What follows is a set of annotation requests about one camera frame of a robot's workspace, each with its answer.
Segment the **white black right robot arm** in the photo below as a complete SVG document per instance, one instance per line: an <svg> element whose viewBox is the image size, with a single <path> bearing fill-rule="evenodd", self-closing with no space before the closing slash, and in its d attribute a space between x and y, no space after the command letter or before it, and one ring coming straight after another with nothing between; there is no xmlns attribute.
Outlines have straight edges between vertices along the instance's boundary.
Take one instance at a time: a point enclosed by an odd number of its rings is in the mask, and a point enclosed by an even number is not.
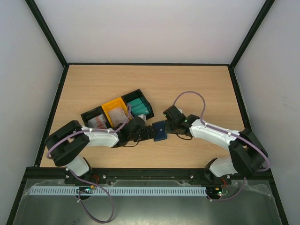
<svg viewBox="0 0 300 225"><path fill-rule="evenodd" d="M251 177L256 172L266 171L270 166L268 153L250 129L243 131L218 127L203 120L202 116L185 116L172 105L164 111L167 127L171 133L200 138L229 152L224 158L214 158L206 166L204 177L208 183L216 183L221 177L240 174Z"/></svg>

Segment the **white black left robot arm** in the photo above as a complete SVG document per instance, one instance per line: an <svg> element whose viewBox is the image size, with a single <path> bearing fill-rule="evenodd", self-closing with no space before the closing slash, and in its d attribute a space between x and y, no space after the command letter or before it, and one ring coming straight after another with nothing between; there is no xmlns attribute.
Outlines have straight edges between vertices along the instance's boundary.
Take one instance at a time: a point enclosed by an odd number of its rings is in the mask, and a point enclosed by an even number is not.
<svg viewBox="0 0 300 225"><path fill-rule="evenodd" d="M107 129L81 126L73 120L46 138L46 157L57 167L64 166L76 176L82 177L91 172L87 160L80 156L85 147L124 147L128 142L139 143L153 139L155 135L153 126L147 126L141 117L127 119L125 123Z"/></svg>

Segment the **black bin with teal cards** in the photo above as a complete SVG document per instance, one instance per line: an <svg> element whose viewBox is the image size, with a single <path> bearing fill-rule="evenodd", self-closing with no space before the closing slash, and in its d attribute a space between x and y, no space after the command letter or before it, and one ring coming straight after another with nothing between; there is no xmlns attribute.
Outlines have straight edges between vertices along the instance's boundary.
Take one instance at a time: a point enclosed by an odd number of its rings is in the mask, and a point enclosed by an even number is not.
<svg viewBox="0 0 300 225"><path fill-rule="evenodd" d="M125 94L121 98L125 105L131 105L131 114L134 117L142 114L146 116L147 120L154 117L153 109L140 89Z"/></svg>

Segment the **blue leather card holder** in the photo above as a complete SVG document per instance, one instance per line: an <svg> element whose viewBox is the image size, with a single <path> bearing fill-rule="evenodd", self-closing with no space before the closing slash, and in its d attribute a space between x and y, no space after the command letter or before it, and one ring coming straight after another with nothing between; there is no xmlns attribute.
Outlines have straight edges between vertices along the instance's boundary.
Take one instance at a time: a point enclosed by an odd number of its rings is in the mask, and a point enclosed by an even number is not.
<svg viewBox="0 0 300 225"><path fill-rule="evenodd" d="M154 122L152 124L152 127L155 131L154 138L153 138L153 140L155 142L167 139L167 133L165 131L165 121L164 120Z"/></svg>

